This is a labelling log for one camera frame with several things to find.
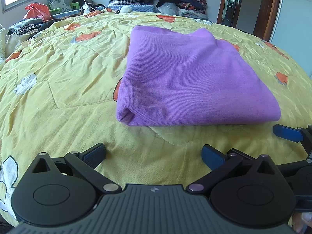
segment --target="yellow quilt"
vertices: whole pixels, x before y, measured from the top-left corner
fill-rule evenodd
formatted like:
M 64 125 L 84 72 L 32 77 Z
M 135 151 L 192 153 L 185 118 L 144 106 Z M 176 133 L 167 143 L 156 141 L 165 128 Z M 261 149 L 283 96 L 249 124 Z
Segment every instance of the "yellow quilt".
M 10 204 L 12 192 L 39 152 L 63 157 L 103 142 L 107 157 L 96 170 L 122 187 L 126 183 L 187 185 L 195 181 L 209 172 L 201 160 L 204 144 L 223 153 L 237 148 L 255 158 L 269 154 L 276 164 L 306 158 L 300 144 L 272 133 L 275 122 L 193 127 L 119 123 L 116 86 L 126 68 L 130 33 L 136 25 L 184 34 L 207 28 L 217 39 L 236 45 L 272 91 L 281 109 L 279 124 L 307 127 L 312 123 L 310 79 L 287 53 L 255 36 L 156 13 L 105 12 L 59 21 L 23 43 L 20 55 L 0 66 L 0 213 L 11 224 L 17 224 Z M 275 77 L 277 72 L 288 76 L 287 84 Z

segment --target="gray ribbed panel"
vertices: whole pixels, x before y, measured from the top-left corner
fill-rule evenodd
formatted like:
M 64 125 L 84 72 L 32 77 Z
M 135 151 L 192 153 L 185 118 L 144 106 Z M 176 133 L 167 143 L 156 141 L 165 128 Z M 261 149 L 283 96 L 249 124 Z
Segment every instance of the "gray ribbed panel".
M 128 185 L 120 194 L 105 195 L 90 215 L 74 224 L 51 229 L 23 223 L 10 233 L 294 234 L 287 225 L 266 230 L 242 228 L 218 216 L 205 197 L 190 195 L 182 186 L 146 185 Z

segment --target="white pom-pom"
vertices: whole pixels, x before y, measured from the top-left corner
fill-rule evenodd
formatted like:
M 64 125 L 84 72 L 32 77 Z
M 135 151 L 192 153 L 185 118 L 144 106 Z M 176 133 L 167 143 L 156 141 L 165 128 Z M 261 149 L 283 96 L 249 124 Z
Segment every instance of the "white pom-pom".
M 121 9 L 120 9 L 120 13 L 130 13 L 132 12 L 132 9 L 130 6 L 126 5 L 126 6 L 123 6 Z

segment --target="floral pillow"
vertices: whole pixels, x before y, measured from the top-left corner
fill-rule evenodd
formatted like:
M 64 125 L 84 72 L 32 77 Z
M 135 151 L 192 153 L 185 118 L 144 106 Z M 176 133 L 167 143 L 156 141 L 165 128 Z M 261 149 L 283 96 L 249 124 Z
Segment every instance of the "floral pillow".
M 68 0 L 47 0 L 52 10 L 61 8 L 62 12 L 72 11 Z

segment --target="purple sweater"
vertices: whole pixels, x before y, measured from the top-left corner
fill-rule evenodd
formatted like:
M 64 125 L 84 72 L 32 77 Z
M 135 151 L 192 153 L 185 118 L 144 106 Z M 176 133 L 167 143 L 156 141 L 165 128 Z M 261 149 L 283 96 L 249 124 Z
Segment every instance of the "purple sweater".
M 116 117 L 130 126 L 251 124 L 279 120 L 280 107 L 235 48 L 206 29 L 136 26 Z

